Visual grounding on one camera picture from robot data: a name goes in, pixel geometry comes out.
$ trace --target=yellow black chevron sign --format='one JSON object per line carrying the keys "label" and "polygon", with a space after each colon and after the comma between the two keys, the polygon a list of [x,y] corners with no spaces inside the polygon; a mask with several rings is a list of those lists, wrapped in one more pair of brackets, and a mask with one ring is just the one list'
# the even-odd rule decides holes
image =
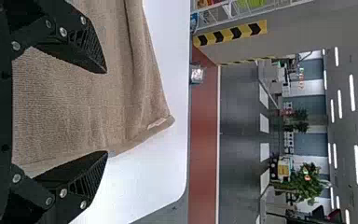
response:
{"label": "yellow black chevron sign", "polygon": [[247,23],[220,31],[210,32],[193,37],[196,48],[218,43],[225,43],[235,39],[247,38],[254,35],[265,35],[267,33],[267,21]]}
{"label": "yellow black chevron sign", "polygon": [[251,59],[245,59],[242,61],[236,61],[236,62],[232,62],[232,63],[220,63],[220,65],[228,66],[228,65],[241,64],[241,63],[254,63],[256,60],[268,60],[268,59],[275,59],[275,58],[276,57],[274,57],[274,56],[268,56],[268,57],[263,57],[263,58],[251,58]]}

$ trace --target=desk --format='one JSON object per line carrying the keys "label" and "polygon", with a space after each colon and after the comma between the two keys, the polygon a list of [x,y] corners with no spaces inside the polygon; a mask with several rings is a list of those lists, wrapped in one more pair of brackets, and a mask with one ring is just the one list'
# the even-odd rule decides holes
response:
{"label": "desk", "polygon": [[176,122],[109,159],[92,206],[73,223],[126,224],[179,200],[186,188],[190,1],[144,0],[167,101]]}

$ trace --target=green plant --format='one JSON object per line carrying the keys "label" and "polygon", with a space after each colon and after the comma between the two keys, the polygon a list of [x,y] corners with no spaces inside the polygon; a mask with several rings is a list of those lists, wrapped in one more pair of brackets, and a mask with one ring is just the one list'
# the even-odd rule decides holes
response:
{"label": "green plant", "polygon": [[294,193],[297,202],[308,201],[315,204],[315,198],[322,194],[324,189],[319,179],[319,168],[314,163],[304,163],[299,171],[292,172],[289,182],[271,184],[276,190]]}
{"label": "green plant", "polygon": [[298,130],[300,133],[306,133],[310,128],[310,124],[307,123],[307,120],[307,109],[298,109],[293,115],[284,119],[284,131],[292,132],[293,130]]}
{"label": "green plant", "polygon": [[297,129],[300,133],[306,133],[310,128],[310,125],[307,122],[300,121],[295,123],[294,128]]}
{"label": "green plant", "polygon": [[308,111],[307,109],[298,109],[293,114],[293,118],[298,121],[305,121],[308,119]]}

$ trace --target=beige knit cloth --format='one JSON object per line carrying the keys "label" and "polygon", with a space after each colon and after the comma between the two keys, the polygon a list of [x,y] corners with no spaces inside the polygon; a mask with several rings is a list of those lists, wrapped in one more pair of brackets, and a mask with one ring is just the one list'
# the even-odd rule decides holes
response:
{"label": "beige knit cloth", "polygon": [[13,162],[37,175],[100,149],[122,153],[174,122],[140,0],[75,0],[108,74],[28,49],[13,63]]}

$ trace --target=fluorescent light panel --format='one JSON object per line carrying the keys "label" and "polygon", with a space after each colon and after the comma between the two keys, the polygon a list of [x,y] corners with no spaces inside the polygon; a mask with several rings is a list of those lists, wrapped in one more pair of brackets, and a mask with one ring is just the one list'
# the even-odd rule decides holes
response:
{"label": "fluorescent light panel", "polygon": [[358,146],[354,146],[354,163],[355,163],[355,169],[356,169],[356,183],[358,185]]}
{"label": "fluorescent light panel", "polygon": [[351,215],[350,215],[350,211],[348,211],[348,209],[345,209],[345,223],[351,224]]}
{"label": "fluorescent light panel", "polygon": [[350,75],[350,93],[351,93],[351,111],[355,111],[356,110],[356,102],[354,99],[353,75]]}
{"label": "fluorescent light panel", "polygon": [[327,71],[324,70],[324,90],[327,91]]}
{"label": "fluorescent light panel", "polygon": [[338,55],[338,48],[334,48],[334,52],[336,54],[336,66],[339,66],[339,55]]}
{"label": "fluorescent light panel", "polygon": [[338,168],[338,162],[337,162],[337,145],[336,143],[333,144],[333,159],[334,159],[334,168]]}
{"label": "fluorescent light panel", "polygon": [[331,165],[331,145],[330,145],[330,143],[327,144],[327,148],[328,148],[328,163]]}
{"label": "fluorescent light panel", "polygon": [[341,96],[341,90],[337,91],[337,97],[338,97],[338,116],[340,119],[342,119],[342,96]]}
{"label": "fluorescent light panel", "polygon": [[334,114],[334,101],[333,101],[333,99],[330,100],[330,109],[331,109],[331,122],[334,123],[334,122],[336,122],[336,120],[335,120],[335,114]]}
{"label": "fluorescent light panel", "polygon": [[336,197],[337,209],[341,208],[341,204],[339,203],[339,196]]}
{"label": "fluorescent light panel", "polygon": [[330,202],[331,202],[331,209],[335,208],[335,204],[334,204],[334,189],[330,188]]}

